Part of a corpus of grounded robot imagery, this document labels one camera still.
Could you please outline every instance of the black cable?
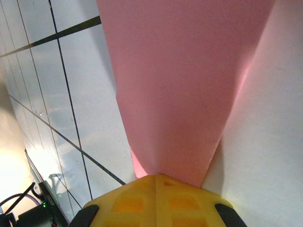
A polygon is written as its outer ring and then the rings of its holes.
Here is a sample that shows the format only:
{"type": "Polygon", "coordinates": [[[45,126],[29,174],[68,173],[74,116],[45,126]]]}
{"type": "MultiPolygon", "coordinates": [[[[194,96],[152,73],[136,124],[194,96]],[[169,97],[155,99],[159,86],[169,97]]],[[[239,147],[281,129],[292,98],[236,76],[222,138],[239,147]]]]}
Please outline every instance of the black cable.
{"type": "Polygon", "coordinates": [[[32,184],[22,193],[22,195],[8,208],[8,210],[4,213],[5,215],[10,213],[12,209],[24,198],[24,196],[34,187],[35,182],[32,184]]]}
{"type": "MultiPolygon", "coordinates": [[[[13,198],[16,197],[20,197],[22,195],[22,193],[19,194],[15,194],[12,196],[9,196],[7,199],[3,200],[2,202],[0,202],[0,207],[5,204],[6,202],[12,200],[13,198]]],[[[32,200],[37,206],[40,205],[40,203],[38,202],[38,200],[36,200],[33,196],[26,194],[25,197],[28,197],[30,200],[32,200]]]]}
{"type": "Polygon", "coordinates": [[[42,196],[41,196],[41,195],[38,195],[38,193],[35,192],[34,188],[32,188],[31,191],[32,191],[32,194],[33,194],[37,199],[42,200],[42,198],[41,198],[42,196]]]}

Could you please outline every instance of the pink sheet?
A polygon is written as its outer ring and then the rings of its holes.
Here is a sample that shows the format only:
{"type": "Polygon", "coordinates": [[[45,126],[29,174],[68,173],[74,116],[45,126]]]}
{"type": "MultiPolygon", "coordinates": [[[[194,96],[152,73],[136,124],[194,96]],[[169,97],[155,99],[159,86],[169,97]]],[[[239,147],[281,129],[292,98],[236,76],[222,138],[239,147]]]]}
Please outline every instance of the pink sheet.
{"type": "Polygon", "coordinates": [[[97,0],[137,177],[200,186],[273,0],[97,0]]]}

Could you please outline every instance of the purple cable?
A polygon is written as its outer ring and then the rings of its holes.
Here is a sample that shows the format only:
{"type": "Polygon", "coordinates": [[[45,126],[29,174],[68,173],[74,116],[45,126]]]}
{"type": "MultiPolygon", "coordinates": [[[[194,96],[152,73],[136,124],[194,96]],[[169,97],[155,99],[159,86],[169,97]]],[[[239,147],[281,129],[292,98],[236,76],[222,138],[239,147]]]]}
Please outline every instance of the purple cable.
{"type": "MultiPolygon", "coordinates": [[[[21,196],[22,193],[19,193],[19,194],[15,194],[15,195],[12,195],[12,196],[9,196],[7,199],[3,200],[2,202],[0,202],[0,206],[2,206],[4,203],[6,203],[7,201],[15,198],[15,197],[19,197],[21,196]]],[[[37,206],[40,205],[40,203],[38,202],[38,200],[36,200],[33,196],[31,195],[28,195],[26,194],[25,197],[28,197],[30,200],[32,200],[37,206]]]]}

